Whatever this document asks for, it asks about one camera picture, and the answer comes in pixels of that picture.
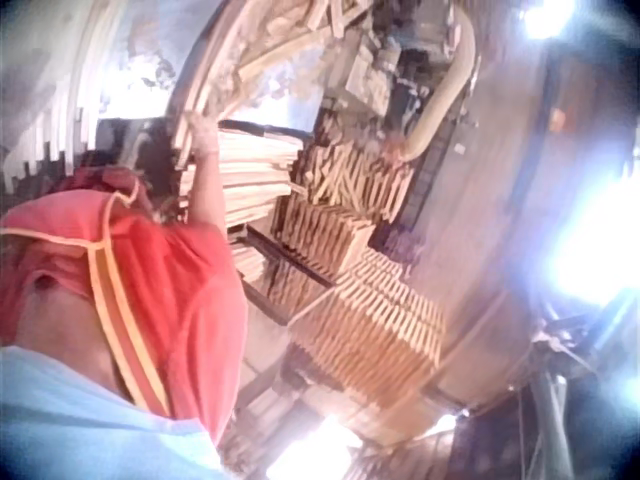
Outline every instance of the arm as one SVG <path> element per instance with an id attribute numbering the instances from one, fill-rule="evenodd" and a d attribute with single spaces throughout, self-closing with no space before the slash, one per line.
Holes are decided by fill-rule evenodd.
<path id="1" fill-rule="evenodd" d="M 218 227 L 226 238 L 224 194 L 220 176 L 218 125 L 214 120 L 190 114 L 196 173 L 189 201 L 189 223 L 208 223 Z"/>

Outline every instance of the light blue shirt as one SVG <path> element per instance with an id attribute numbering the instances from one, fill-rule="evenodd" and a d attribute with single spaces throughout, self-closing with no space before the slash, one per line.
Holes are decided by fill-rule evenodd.
<path id="1" fill-rule="evenodd" d="M 197 420 L 140 410 L 18 347 L 0 349 L 0 377 L 0 461 L 11 478 L 229 479 Z"/>

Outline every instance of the hand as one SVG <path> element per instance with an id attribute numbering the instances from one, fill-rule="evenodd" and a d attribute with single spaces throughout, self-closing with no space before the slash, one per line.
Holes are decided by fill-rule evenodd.
<path id="1" fill-rule="evenodd" d="M 185 112 L 184 115 L 191 129 L 193 136 L 191 150 L 196 157 L 217 156 L 220 153 L 218 122 L 195 112 Z"/>

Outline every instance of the yellow stripe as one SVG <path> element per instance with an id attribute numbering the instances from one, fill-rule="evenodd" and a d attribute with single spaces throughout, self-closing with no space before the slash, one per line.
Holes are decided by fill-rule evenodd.
<path id="1" fill-rule="evenodd" d="M 131 394 L 133 403 L 140 408 L 149 410 L 144 395 L 142 395 L 142 392 L 138 387 L 138 383 L 136 382 L 134 375 L 129 368 L 129 364 L 127 363 L 127 359 L 124 355 L 124 352 L 122 351 L 120 341 L 118 340 L 118 335 L 116 334 L 113 328 L 113 324 L 111 323 L 111 318 L 109 317 L 109 309 L 107 308 L 107 303 L 104 299 L 104 292 L 102 291 L 102 284 L 100 283 L 100 276 L 98 274 L 96 251 L 88 250 L 87 255 L 89 257 L 89 275 L 91 277 L 91 288 L 93 289 L 93 300 L 96 304 L 98 316 L 100 317 L 102 330 L 107 337 L 107 342 L 109 343 L 111 352 L 115 357 L 116 365 L 118 365 L 118 369 L 120 370 L 122 379 L 127 386 L 127 390 L 129 390 L 129 394 Z"/>
<path id="2" fill-rule="evenodd" d="M 44 240 L 58 245 L 67 245 L 71 247 L 82 247 L 87 250 L 97 250 L 104 247 L 104 241 L 90 242 L 82 238 L 67 238 L 59 237 L 57 235 L 50 235 L 48 233 L 38 232 L 36 230 L 29 230 L 27 228 L 0 228 L 0 235 L 17 235 L 20 237 L 35 238 L 37 240 Z"/>
<path id="3" fill-rule="evenodd" d="M 111 208 L 113 206 L 116 198 L 122 199 L 121 194 L 115 194 L 109 199 L 109 203 L 107 203 L 107 208 L 103 217 L 103 228 L 104 228 L 104 242 L 105 242 L 105 255 L 107 259 L 107 269 L 109 271 L 109 276 L 111 277 L 111 282 L 113 284 L 113 290 L 116 296 L 116 302 L 118 303 L 118 307 L 120 309 L 120 313 L 124 320 L 125 327 L 127 332 L 129 333 L 129 338 L 131 339 L 131 343 L 138 355 L 138 359 L 140 360 L 140 364 L 142 365 L 142 369 L 147 375 L 149 379 L 149 383 L 151 384 L 151 388 L 153 388 L 154 393 L 158 397 L 158 400 L 162 404 L 162 407 L 165 410 L 165 413 L 169 414 L 169 401 L 167 397 L 167 392 L 162 384 L 162 380 L 160 380 L 160 376 L 158 375 L 158 371 L 151 360 L 151 356 L 149 355 L 149 351 L 147 350 L 147 346 L 144 343 L 144 339 L 142 338 L 142 333 L 138 328 L 138 324 L 135 321 L 135 317 L 133 312 L 131 311 L 131 307 L 129 306 L 129 302 L 127 301 L 127 296 L 124 291 L 124 287 L 122 285 L 122 280 L 120 278 L 120 272 L 118 270 L 118 264 L 116 262 L 115 256 L 113 254 L 113 249 L 111 246 L 111 234 L 109 232 L 109 218 L 111 214 Z"/>

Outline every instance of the person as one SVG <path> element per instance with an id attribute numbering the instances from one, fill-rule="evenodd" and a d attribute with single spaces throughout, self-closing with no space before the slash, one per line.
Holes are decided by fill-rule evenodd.
<path id="1" fill-rule="evenodd" d="M 136 176 L 78 169 L 0 220 L 0 461 L 11 478 L 226 478 L 247 305 L 217 126 L 189 118 L 187 221 Z"/>

